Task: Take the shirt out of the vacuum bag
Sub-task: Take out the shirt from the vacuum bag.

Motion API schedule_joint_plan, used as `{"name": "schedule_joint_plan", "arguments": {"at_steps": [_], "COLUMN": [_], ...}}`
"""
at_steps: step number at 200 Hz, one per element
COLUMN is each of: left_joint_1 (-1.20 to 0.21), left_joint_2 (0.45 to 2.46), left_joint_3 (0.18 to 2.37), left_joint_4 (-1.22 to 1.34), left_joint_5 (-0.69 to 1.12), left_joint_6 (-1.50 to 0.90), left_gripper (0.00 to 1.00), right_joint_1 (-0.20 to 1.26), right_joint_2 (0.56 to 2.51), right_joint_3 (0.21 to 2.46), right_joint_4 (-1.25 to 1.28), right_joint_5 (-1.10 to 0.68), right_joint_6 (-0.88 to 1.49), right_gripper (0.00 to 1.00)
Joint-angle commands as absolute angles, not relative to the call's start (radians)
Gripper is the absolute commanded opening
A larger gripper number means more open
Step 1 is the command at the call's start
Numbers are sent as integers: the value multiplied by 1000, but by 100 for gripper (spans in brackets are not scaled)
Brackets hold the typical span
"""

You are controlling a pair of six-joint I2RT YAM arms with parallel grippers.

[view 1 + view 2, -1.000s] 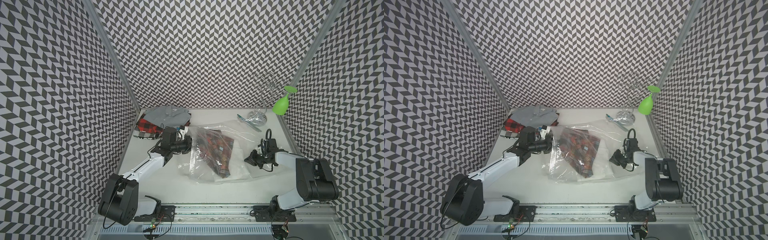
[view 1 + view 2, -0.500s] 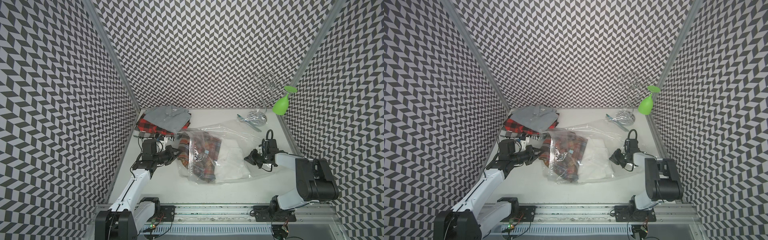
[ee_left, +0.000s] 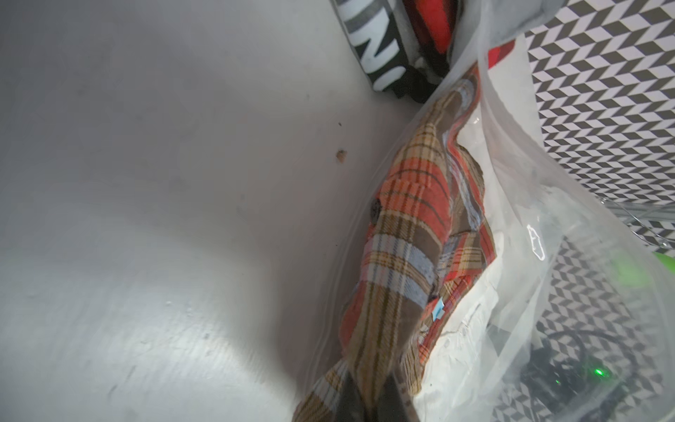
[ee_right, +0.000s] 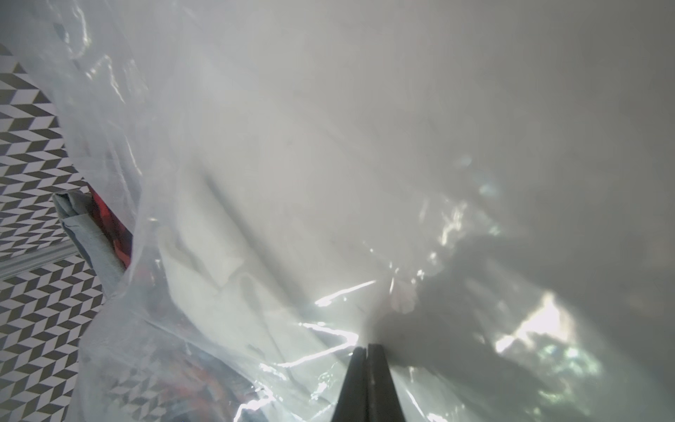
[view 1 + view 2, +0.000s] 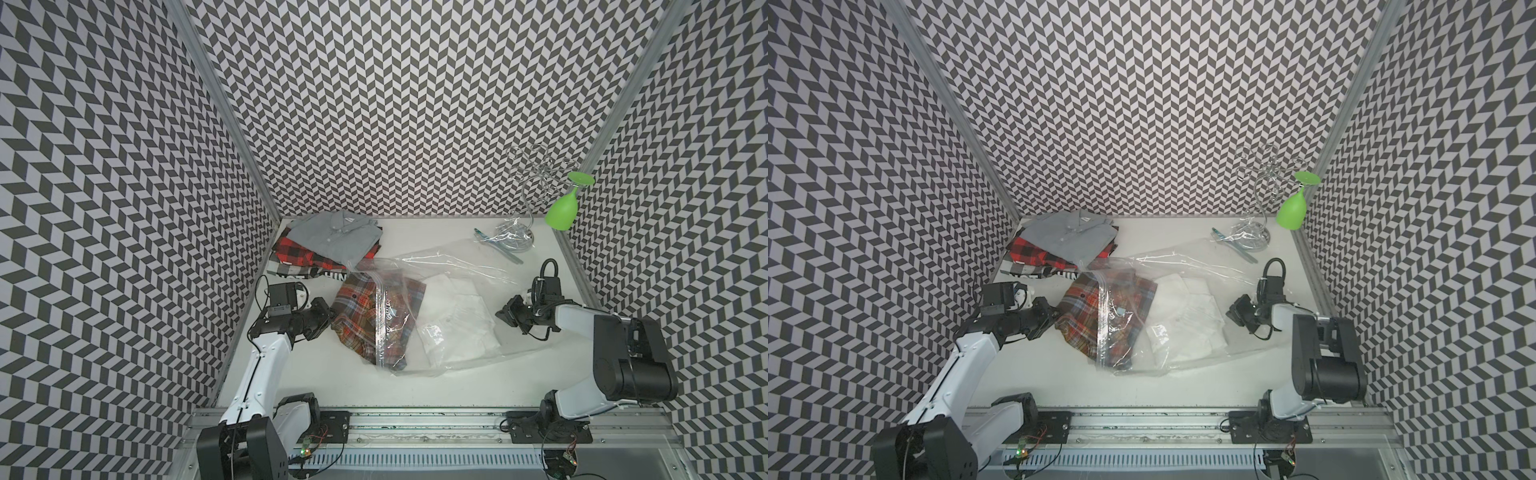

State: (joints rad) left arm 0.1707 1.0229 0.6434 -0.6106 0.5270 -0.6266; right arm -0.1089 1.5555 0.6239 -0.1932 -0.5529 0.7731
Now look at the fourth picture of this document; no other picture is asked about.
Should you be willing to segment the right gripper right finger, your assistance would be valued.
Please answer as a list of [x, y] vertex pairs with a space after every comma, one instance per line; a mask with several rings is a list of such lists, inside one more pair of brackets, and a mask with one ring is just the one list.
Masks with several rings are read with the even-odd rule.
[[405, 422], [382, 345], [367, 347], [367, 414], [370, 422]]

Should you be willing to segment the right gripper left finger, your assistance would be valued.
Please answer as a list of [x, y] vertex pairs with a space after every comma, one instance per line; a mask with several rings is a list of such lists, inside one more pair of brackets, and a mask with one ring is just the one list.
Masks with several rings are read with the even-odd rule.
[[366, 421], [368, 421], [367, 350], [357, 347], [353, 350], [332, 422]]

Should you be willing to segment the clear plastic vacuum bag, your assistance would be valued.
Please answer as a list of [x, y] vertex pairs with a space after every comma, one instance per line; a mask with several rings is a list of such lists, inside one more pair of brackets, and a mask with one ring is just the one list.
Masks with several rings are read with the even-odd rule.
[[[330, 421], [382, 345], [406, 421], [674, 418], [671, 1], [4, 1], [133, 235], [70, 421]], [[242, 363], [171, 298], [207, 183], [340, 363]]]

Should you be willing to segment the white shirt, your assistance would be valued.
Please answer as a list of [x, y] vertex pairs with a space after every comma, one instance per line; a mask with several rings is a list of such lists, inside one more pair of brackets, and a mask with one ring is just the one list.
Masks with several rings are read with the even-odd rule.
[[340, 361], [302, 326], [207, 183], [184, 173], [173, 220], [158, 230], [170, 295], [210, 342], [242, 363], [261, 362], [307, 383]]

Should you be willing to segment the grey cloth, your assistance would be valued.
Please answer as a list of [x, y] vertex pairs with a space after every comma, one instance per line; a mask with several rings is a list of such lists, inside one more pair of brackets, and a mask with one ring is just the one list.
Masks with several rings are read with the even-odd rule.
[[101, 282], [105, 298], [115, 295], [126, 264], [113, 235], [105, 226], [92, 193], [79, 190], [54, 193], [52, 201], [65, 233]]

